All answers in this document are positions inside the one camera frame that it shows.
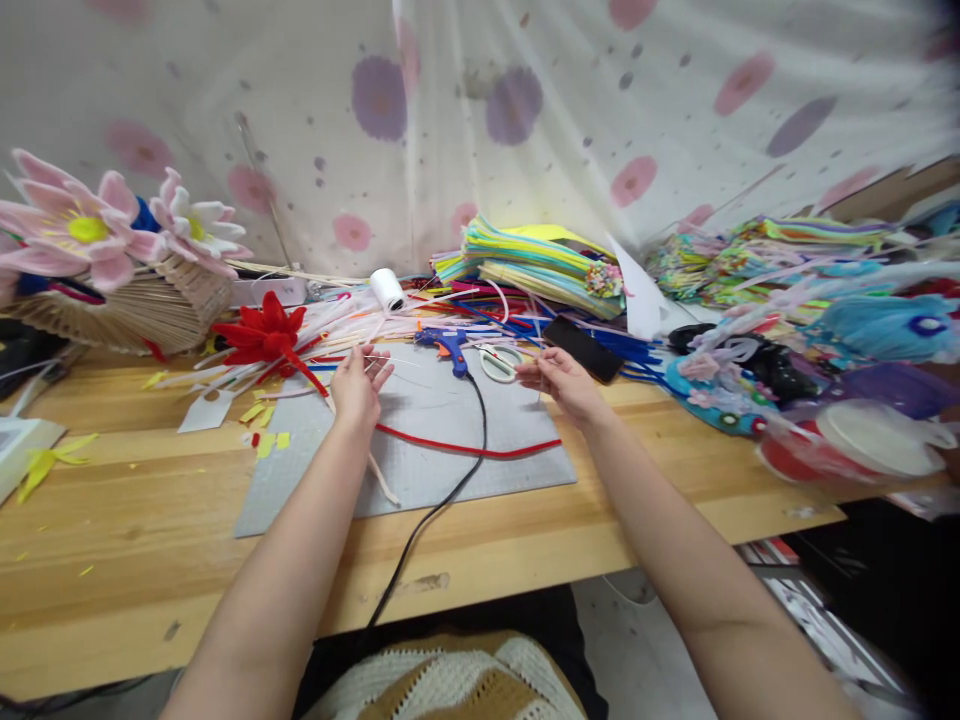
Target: knitted fabric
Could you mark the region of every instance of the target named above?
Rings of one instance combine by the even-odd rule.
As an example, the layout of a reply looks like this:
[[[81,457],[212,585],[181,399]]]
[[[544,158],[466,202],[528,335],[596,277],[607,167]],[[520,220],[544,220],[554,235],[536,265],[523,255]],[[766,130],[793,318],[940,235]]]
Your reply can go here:
[[[348,670],[304,720],[584,720],[540,645],[514,632],[399,643]]]

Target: white fabric backdrop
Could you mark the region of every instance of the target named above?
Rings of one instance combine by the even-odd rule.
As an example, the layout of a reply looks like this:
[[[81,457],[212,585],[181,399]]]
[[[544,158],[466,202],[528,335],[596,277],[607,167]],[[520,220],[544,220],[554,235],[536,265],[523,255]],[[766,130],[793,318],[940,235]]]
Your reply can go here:
[[[248,244],[422,271],[480,208],[637,248],[821,206],[958,147],[917,0],[31,0],[0,23],[0,138],[149,197],[164,164]],[[266,176],[249,165],[244,112]],[[12,169],[9,159],[4,166]],[[9,187],[2,190],[13,198]]]

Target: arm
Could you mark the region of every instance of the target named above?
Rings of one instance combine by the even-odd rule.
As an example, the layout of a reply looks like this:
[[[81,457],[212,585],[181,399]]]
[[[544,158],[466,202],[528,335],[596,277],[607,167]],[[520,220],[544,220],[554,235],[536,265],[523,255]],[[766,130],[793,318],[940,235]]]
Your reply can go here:
[[[721,718],[855,718],[805,638],[733,548],[664,477],[566,352],[521,381],[583,432],[627,539],[680,631]]]
[[[333,427],[217,606],[162,720],[290,717],[393,370],[389,353],[362,357],[372,354],[368,345],[337,369]]]

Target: person's left hand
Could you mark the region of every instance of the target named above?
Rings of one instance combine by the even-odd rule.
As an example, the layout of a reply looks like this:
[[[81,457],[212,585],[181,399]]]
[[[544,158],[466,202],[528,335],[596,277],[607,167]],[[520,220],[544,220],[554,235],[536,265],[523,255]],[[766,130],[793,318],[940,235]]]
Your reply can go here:
[[[352,427],[370,427],[380,420],[380,388],[393,372],[389,352],[373,345],[354,348],[340,363],[330,387],[337,406],[337,422]]]

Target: blue glue gun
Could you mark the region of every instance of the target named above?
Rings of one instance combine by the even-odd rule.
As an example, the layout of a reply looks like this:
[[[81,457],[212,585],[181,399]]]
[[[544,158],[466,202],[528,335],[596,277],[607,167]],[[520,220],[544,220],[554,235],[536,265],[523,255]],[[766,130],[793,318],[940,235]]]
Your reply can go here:
[[[467,334],[463,330],[454,332],[428,328],[416,333],[413,341],[417,345],[437,345],[440,347],[441,355],[449,354],[450,359],[453,360],[454,377],[463,377],[467,374],[467,361],[463,359],[463,352],[460,350],[460,346],[467,341]]]

